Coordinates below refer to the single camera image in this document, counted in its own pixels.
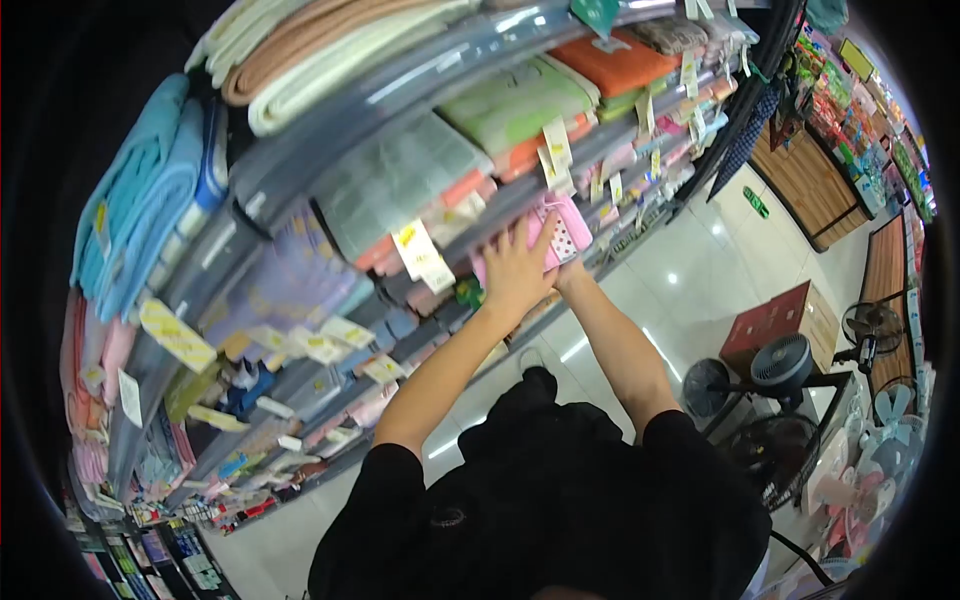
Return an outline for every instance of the white shoe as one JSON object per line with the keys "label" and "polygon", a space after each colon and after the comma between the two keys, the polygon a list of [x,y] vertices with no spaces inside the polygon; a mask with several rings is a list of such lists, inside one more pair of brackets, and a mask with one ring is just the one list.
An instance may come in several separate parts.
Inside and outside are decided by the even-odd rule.
{"label": "white shoe", "polygon": [[544,367],[543,357],[536,348],[528,348],[520,354],[520,373],[523,374],[531,367]]}

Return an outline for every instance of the standing fan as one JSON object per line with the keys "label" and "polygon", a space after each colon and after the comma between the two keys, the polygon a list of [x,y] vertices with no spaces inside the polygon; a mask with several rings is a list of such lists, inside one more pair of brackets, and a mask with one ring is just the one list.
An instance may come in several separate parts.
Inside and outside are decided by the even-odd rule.
{"label": "standing fan", "polygon": [[903,339],[903,321],[890,307],[860,302],[847,309],[840,320],[843,335],[853,348],[837,352],[833,362],[855,360],[860,372],[869,375],[878,356],[892,353]]}

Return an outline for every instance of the wooden display stand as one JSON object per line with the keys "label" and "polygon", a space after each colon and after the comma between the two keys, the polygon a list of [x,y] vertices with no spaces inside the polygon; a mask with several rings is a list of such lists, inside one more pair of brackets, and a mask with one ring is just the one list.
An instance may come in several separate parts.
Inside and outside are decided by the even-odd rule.
{"label": "wooden display stand", "polygon": [[770,152],[770,124],[763,126],[750,165],[773,191],[813,250],[824,252],[873,218],[840,161],[806,126]]}

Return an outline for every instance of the wooden panel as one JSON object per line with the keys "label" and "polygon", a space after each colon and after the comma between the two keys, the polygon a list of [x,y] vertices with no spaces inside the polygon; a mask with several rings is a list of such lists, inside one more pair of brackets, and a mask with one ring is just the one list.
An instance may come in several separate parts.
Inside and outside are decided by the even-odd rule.
{"label": "wooden panel", "polygon": [[[780,192],[780,200],[790,204],[807,237],[812,237],[856,205],[857,198],[846,180],[806,132],[799,132],[794,137],[789,150],[780,146],[771,153],[767,124],[754,146],[752,159],[764,178]],[[859,209],[855,213],[860,216],[845,219],[837,224],[842,227],[836,231],[831,228],[832,235],[814,240],[820,250],[866,222]]]}

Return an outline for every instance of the brown box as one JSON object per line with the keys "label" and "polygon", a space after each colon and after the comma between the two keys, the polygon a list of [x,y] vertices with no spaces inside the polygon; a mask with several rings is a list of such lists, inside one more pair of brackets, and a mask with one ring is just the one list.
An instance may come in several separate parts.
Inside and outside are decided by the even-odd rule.
{"label": "brown box", "polygon": [[811,281],[740,313],[733,321],[720,358],[741,379],[750,379],[750,364],[761,348],[779,337],[802,333],[810,341],[815,372],[829,372],[840,322]]}

